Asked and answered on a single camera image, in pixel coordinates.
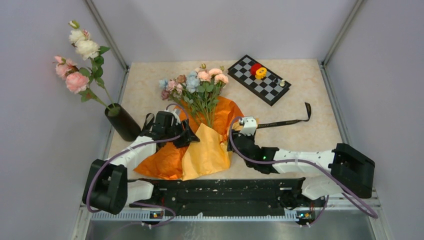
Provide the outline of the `black ribbon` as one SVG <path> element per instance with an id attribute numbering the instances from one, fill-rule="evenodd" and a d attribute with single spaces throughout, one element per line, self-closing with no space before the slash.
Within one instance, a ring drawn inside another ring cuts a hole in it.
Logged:
<path id="1" fill-rule="evenodd" d="M 262 123 L 257 125 L 257 129 L 288 126 L 288 125 L 293 125 L 300 122 L 308 122 L 312 115 L 312 107 L 308 102 L 305 102 L 304 104 L 305 104 L 305 108 L 307 112 L 307 119 L 294 119 L 294 120 L 277 121 L 277 122 L 271 122 L 271 123 Z M 155 121 L 155 115 L 153 113 L 148 113 L 146 115 L 145 122 L 141 129 L 141 132 L 142 133 L 149 132 L 152 126 L 154 125 L 154 121 Z"/>

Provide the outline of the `orange paper flower bouquet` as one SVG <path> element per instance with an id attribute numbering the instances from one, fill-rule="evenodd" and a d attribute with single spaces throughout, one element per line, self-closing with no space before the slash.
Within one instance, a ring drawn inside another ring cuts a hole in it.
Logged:
<path id="1" fill-rule="evenodd" d="M 212 128 L 218 97 L 229 83 L 225 67 L 207 69 L 206 64 L 176 78 L 158 81 L 163 100 L 173 101 L 184 107 L 195 122 Z"/>

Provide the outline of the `yellow wrapping paper sheet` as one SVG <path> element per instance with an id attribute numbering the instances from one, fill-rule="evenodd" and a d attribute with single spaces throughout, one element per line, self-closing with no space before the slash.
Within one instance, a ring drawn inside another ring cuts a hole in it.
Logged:
<path id="1" fill-rule="evenodd" d="M 231 166 L 232 153 L 227 151 L 230 124 L 215 129 L 201 124 L 195 135 L 199 142 L 191 143 L 184 153 L 181 180 L 194 180 L 202 176 L 226 171 Z"/>

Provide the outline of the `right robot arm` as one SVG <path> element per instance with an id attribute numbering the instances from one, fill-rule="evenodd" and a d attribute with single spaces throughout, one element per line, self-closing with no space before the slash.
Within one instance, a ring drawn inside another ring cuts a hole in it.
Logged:
<path id="1" fill-rule="evenodd" d="M 304 178 L 301 187 L 293 192 L 293 200 L 299 206 L 338 193 L 361 199 L 372 196 L 376 164 L 346 143 L 338 143 L 333 150 L 299 152 L 260 147 L 254 135 L 233 130 L 228 144 L 248 167 L 263 174 L 298 174 Z"/>

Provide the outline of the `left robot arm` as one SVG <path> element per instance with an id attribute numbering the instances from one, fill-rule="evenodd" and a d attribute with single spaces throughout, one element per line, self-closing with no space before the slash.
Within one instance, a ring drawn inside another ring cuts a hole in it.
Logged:
<path id="1" fill-rule="evenodd" d="M 161 194 L 151 183 L 144 190 L 129 194 L 128 171 L 153 156 L 162 145 L 172 143 L 179 149 L 200 142 L 190 128 L 189 120 L 180 119 L 179 113 L 178 109 L 149 113 L 144 125 L 136 127 L 128 147 L 106 160 L 92 162 L 82 196 L 89 212 L 104 211 L 116 215 L 125 205 L 139 199 L 149 207 L 160 202 Z"/>

